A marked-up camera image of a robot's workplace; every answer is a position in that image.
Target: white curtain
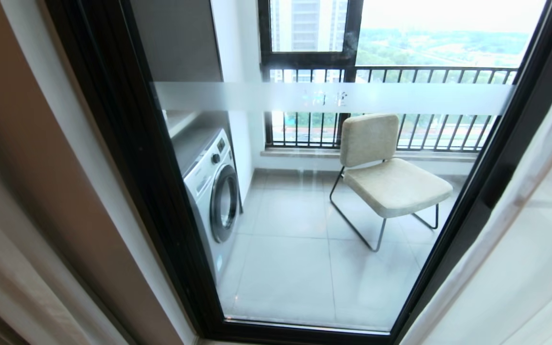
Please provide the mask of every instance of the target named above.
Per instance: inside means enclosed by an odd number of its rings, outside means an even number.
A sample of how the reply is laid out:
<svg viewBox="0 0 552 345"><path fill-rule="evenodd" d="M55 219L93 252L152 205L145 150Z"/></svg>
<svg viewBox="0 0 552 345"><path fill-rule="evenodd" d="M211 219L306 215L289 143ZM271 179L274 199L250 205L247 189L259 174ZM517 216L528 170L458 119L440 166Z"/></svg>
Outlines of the white curtain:
<svg viewBox="0 0 552 345"><path fill-rule="evenodd" d="M552 345L552 107L488 223L402 345Z"/></svg>
<svg viewBox="0 0 552 345"><path fill-rule="evenodd" d="M1 181L0 317L33 345L127 344Z"/></svg>

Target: washing machine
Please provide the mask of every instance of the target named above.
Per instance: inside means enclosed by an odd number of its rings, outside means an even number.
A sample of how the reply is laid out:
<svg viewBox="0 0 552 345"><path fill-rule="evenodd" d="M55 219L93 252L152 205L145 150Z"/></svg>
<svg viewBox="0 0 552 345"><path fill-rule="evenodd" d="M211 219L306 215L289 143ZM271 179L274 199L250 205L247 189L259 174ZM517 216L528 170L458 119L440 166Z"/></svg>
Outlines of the washing machine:
<svg viewBox="0 0 552 345"><path fill-rule="evenodd" d="M172 142L210 270L219 284L240 210L231 145L221 128L187 129Z"/></svg>

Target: balcony railing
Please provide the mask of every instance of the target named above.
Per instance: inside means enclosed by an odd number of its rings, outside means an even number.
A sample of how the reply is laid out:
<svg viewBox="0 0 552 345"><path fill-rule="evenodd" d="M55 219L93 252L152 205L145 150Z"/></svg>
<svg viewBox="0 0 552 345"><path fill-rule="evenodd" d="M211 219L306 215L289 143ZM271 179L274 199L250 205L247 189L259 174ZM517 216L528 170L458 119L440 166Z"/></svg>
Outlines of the balcony railing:
<svg viewBox="0 0 552 345"><path fill-rule="evenodd" d="M516 83L517 68L444 66L356 66L346 69L270 69L271 82L314 83ZM270 147L340 147L340 126L363 114L271 112L266 114ZM479 151L498 116L398 114L397 150Z"/></svg>

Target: sliding glass door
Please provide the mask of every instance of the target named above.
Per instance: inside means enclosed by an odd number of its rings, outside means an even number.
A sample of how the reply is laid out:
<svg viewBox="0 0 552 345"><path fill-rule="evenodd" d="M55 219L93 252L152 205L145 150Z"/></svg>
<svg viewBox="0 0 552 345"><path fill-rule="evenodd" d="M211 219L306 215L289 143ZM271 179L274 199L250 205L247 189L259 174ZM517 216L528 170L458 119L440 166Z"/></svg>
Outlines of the sliding glass door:
<svg viewBox="0 0 552 345"><path fill-rule="evenodd" d="M552 1L47 3L206 338L401 339L552 100Z"/></svg>

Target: chair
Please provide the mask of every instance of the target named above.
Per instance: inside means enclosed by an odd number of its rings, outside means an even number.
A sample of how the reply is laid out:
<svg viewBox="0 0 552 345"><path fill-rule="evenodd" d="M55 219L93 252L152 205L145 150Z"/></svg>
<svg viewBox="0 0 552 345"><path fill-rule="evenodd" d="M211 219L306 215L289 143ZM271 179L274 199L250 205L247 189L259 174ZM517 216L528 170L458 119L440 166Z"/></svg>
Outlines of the chair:
<svg viewBox="0 0 552 345"><path fill-rule="evenodd" d="M356 116L344 121L340 145L342 169L329 194L333 207L375 253L379 251L388 218L412 214L433 231L438 228L438 203L453 192L453 187L440 177L405 160L393 158L397 146L398 123L396 115L383 114ZM371 162L376 164L353 168ZM375 249L333 201L335 186L340 178L383 218L379 243ZM433 205L436 205L436 225L432 226L415 212Z"/></svg>

